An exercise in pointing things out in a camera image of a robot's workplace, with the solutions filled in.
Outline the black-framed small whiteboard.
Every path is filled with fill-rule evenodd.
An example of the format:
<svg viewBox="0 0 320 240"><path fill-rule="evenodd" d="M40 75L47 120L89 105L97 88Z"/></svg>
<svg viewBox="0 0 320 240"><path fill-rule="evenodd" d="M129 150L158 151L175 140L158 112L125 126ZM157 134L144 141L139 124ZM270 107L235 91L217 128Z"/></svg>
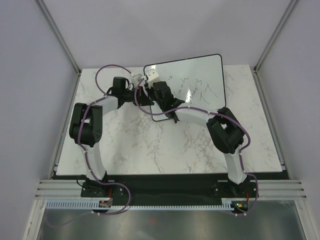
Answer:
<svg viewBox="0 0 320 240"><path fill-rule="evenodd" d="M219 53L148 64L143 72L154 69L170 87L174 98L208 111L226 106L223 58Z"/></svg>

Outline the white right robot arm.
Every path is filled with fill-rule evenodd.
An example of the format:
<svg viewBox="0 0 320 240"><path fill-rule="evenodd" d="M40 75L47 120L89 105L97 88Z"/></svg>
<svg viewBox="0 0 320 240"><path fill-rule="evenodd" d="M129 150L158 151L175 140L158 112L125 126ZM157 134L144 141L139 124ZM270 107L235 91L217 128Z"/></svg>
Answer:
<svg viewBox="0 0 320 240"><path fill-rule="evenodd" d="M148 96L155 101L165 116L175 122L189 122L206 127L214 146L223 153L228 170L229 193L234 197L241 197L247 191L244 173L240 158L236 152L244 142L244 132L232 111L222 107L213 114L200 108L188 106L181 99L174 97L165 81L159 81L149 87L144 84Z"/></svg>

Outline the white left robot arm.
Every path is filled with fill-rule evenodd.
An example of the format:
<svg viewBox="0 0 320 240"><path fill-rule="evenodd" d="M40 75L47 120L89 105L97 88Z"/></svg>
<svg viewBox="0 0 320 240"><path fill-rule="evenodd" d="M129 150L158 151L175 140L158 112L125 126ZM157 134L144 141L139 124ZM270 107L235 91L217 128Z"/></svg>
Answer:
<svg viewBox="0 0 320 240"><path fill-rule="evenodd" d="M138 106L153 106L154 103L145 94L142 87L129 89L129 80L125 77L114 77L112 87L106 94L89 104L77 102L69 127L69 136L80 147L86 164L86 178L95 181L92 191L98 197L109 193L109 184L104 180L107 171L103 166L100 140L103 136L103 116L118 110L124 103L133 103Z"/></svg>

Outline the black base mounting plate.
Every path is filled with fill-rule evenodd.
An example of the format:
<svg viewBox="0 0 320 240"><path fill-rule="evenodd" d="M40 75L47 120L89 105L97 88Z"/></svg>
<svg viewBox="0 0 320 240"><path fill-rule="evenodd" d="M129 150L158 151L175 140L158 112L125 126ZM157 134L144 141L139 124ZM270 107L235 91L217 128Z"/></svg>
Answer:
<svg viewBox="0 0 320 240"><path fill-rule="evenodd" d="M108 175L101 185L86 179L82 184L83 198L112 198L126 203L217 204L225 199L255 198L257 188L253 177L239 185L228 180L225 173L202 174L135 174Z"/></svg>

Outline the aluminium left corner post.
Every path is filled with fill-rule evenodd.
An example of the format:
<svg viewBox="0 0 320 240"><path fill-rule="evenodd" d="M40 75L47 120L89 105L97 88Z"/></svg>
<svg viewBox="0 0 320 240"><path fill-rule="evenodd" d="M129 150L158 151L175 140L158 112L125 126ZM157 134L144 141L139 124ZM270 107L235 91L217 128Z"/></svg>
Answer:
<svg viewBox="0 0 320 240"><path fill-rule="evenodd" d="M47 24L49 25L51 31L53 32L56 40L58 41L58 44L62 48L65 56L67 57L69 63L71 64L73 70L75 71L75 73L78 76L80 76L81 69L80 69L79 65L77 64L73 54L71 53L70 48L68 47L68 45L67 45L61 31L59 30L52 14L50 13L48 7L46 6L45 1L44 0L35 0L34 2L38 6L43 17L45 18Z"/></svg>

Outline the aluminium corner post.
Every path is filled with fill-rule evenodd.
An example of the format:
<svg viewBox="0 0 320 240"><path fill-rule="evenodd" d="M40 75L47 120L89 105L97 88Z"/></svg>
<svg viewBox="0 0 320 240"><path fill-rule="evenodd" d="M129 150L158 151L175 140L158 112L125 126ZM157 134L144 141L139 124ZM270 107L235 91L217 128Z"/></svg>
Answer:
<svg viewBox="0 0 320 240"><path fill-rule="evenodd" d="M68 47L68 45L67 45L61 31L59 30L52 14L50 13L48 7L46 6L45 1L44 0L35 0L34 2L38 6L43 17L45 18L47 24L49 25L51 31L53 32L56 40L58 41L58 44L62 48L65 56L67 57L69 63L71 64L73 70L75 71L75 73L78 76L80 76L81 69L80 69L79 65L77 64L73 54L71 53L70 48Z"/></svg>
<svg viewBox="0 0 320 240"><path fill-rule="evenodd" d="M290 0L287 7L285 8L280 20L278 21L275 29L273 30L267 44L265 45L260 57L258 58L257 63L252 67L254 74L258 74L259 69L262 67L263 63L265 62L269 52L271 51L273 45L276 43L278 37L280 36L281 32L283 31L284 27L286 26L289 18L291 17L292 13L294 12L295 8L299 4L300 0Z"/></svg>

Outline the aluminium right corner post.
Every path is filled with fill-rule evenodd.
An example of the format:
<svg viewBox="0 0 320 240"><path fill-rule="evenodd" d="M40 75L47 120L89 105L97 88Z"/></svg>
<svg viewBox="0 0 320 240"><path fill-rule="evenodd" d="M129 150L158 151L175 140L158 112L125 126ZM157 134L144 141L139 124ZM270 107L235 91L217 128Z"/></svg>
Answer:
<svg viewBox="0 0 320 240"><path fill-rule="evenodd" d="M284 27L286 26L289 18L291 17L292 13L294 12L295 8L299 4L300 0L290 0L287 7L285 8L280 20L278 21L275 29L273 30L267 44L265 45L260 57L258 58L257 63L252 67L254 74L258 74L259 69L262 67L263 63L265 62L269 52L271 51L273 45L276 43L278 37L280 36L281 32L283 31Z"/></svg>

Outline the aluminium frame rail front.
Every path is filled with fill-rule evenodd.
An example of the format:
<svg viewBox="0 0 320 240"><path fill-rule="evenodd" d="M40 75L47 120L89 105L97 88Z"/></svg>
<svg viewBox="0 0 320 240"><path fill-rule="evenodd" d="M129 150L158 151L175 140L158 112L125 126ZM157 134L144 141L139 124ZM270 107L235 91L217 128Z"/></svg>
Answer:
<svg viewBox="0 0 320 240"><path fill-rule="evenodd" d="M307 197L299 180L259 180L258 187L253 189L259 200L301 200ZM35 198L71 199L81 198L81 187L75 180L41 180Z"/></svg>

